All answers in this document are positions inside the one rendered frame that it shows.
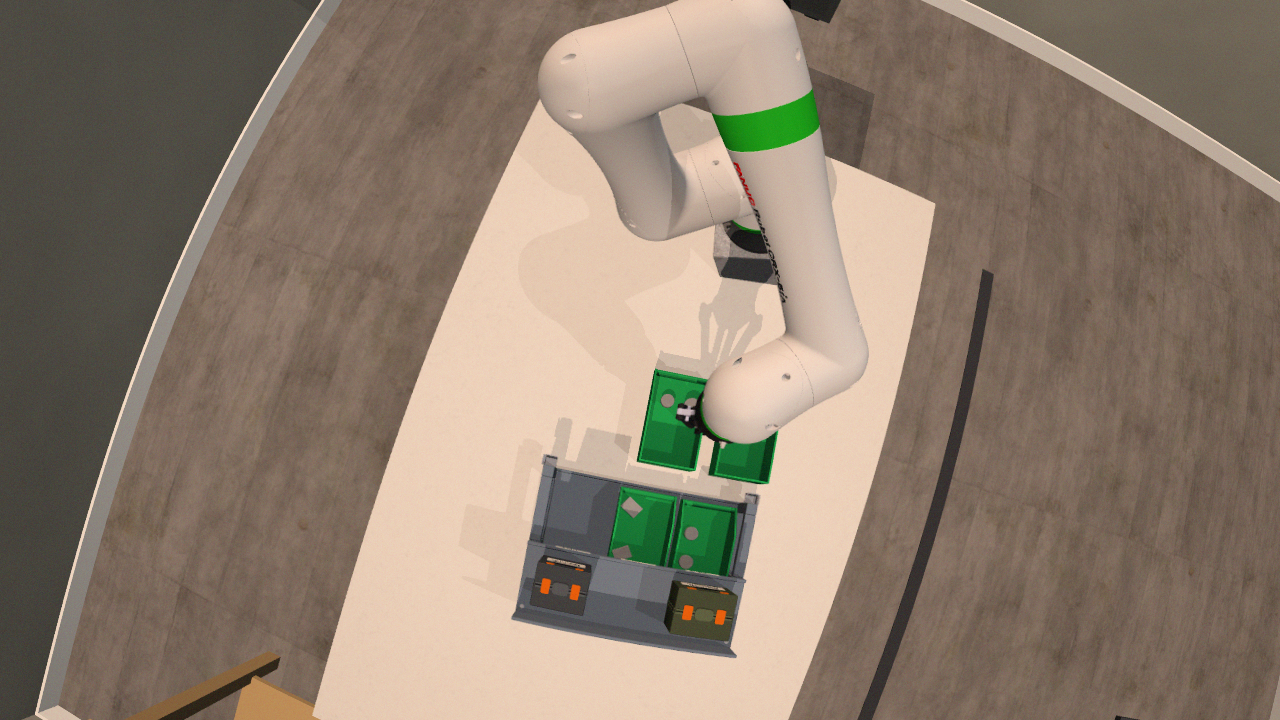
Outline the green open-front bin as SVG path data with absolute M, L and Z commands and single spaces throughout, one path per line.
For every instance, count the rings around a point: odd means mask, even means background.
M 684 536 L 684 530 L 689 527 L 698 529 L 699 536 L 695 541 L 689 541 Z M 736 529 L 737 512 L 733 509 L 691 500 L 680 501 L 667 568 L 728 577 Z M 692 557 L 692 568 L 680 568 L 678 559 L 684 555 Z
M 621 489 L 620 503 L 617 503 L 614 514 L 614 524 L 609 544 L 611 551 L 608 557 L 614 557 L 612 550 L 628 544 L 628 550 L 632 555 L 628 560 L 666 566 L 669 553 L 669 543 L 675 529 L 677 501 L 669 495 L 659 495 L 627 487 Z M 623 503 L 628 496 L 634 498 L 640 507 L 643 507 L 635 518 L 631 518 L 625 509 L 620 507 L 620 505 Z
M 695 428 L 690 429 L 675 418 L 678 404 L 684 404 L 687 398 L 698 398 L 705 386 L 707 380 L 703 378 L 673 372 L 654 372 L 637 462 L 696 471 L 703 433 L 694 434 Z M 673 406 L 660 405 L 663 395 L 675 397 Z
M 726 445 L 722 450 L 721 443 L 714 441 L 708 475 L 719 475 L 731 480 L 742 479 L 754 484 L 769 484 L 777 437 L 778 430 L 760 442 Z

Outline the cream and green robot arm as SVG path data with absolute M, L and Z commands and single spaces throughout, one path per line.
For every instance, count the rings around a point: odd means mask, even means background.
M 860 380 L 869 348 L 783 0 L 678 0 L 575 29 L 543 58 L 538 92 L 602 169 L 631 233 L 666 241 L 722 223 L 771 258 L 785 334 L 710 374 L 695 406 L 704 436 L 721 448 L 760 442 Z M 721 136 L 673 154 L 657 111 L 695 97 Z

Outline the grey storage shelf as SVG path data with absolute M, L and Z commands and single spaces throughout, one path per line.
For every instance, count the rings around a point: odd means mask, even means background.
M 744 503 L 710 498 L 561 468 L 556 470 L 557 459 L 550 454 L 541 459 L 541 480 L 511 620 L 608 641 L 737 659 L 730 647 L 742 588 L 748 582 L 744 573 L 762 495 L 748 492 Z M 666 568 L 608 557 L 621 487 L 677 497 L 675 527 L 681 498 L 739 509 L 728 577 L 667 568 L 669 553 Z M 582 616 L 530 605 L 538 561 L 543 555 L 593 566 Z M 673 580 L 722 587 L 739 594 L 730 641 L 669 634 L 664 619 Z

